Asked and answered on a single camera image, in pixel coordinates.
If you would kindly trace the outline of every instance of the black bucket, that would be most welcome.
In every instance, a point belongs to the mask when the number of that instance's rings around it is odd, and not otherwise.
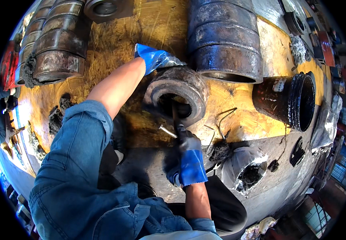
[[[305,132],[314,115],[315,88],[304,73],[293,77],[264,78],[253,87],[253,104],[258,112]]]

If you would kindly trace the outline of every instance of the blue glove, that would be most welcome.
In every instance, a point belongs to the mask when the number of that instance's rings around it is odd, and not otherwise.
[[[177,127],[180,141],[180,171],[179,182],[184,185],[207,182],[204,161],[202,158],[201,140],[192,132],[187,131],[182,124]]]
[[[135,46],[134,57],[141,57],[145,61],[145,76],[150,74],[157,68],[186,65],[185,62],[181,62],[178,58],[164,50],[157,50],[138,43]]]

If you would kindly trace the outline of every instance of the dirty black glove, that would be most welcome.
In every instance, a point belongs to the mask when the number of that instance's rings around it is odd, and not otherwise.
[[[179,182],[184,185],[207,182],[202,158],[201,140],[187,131],[182,123],[176,126],[181,153]]]

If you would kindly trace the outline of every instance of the metal hook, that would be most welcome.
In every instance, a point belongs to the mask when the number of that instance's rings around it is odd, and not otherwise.
[[[233,109],[227,110],[226,112],[223,112],[223,113],[227,113],[227,112],[231,111],[231,112],[228,113],[225,117],[221,118],[220,123],[218,123],[218,126],[217,126],[217,127],[218,127],[218,130],[220,131],[221,136],[222,136],[222,138],[223,138],[224,140],[225,140],[225,135],[222,133],[222,130],[221,130],[221,122],[222,122],[226,117],[228,117],[230,114],[234,113],[235,110],[237,110],[237,108],[233,108]]]
[[[212,148],[212,151],[210,151],[210,153],[208,153],[208,152],[209,152],[210,145],[212,145],[212,142],[213,142],[213,139],[214,139],[214,136],[215,136],[215,130],[214,130],[213,128],[209,127],[209,126],[206,126],[206,125],[204,125],[204,126],[206,127],[206,129],[212,130],[212,131],[214,132],[214,133],[213,133],[213,137],[212,137],[212,139],[210,140],[209,146],[208,146],[207,149],[206,149],[206,156],[207,156],[207,157],[210,157],[210,156],[212,156],[212,154],[213,154],[214,147]]]

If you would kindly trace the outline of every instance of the bolt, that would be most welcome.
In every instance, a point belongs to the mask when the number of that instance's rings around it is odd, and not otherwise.
[[[161,126],[158,128],[161,129],[162,131],[166,132],[167,134],[169,134],[170,136],[177,138],[177,135],[175,135],[174,133],[172,133],[171,131],[167,130],[164,125],[161,124]]]

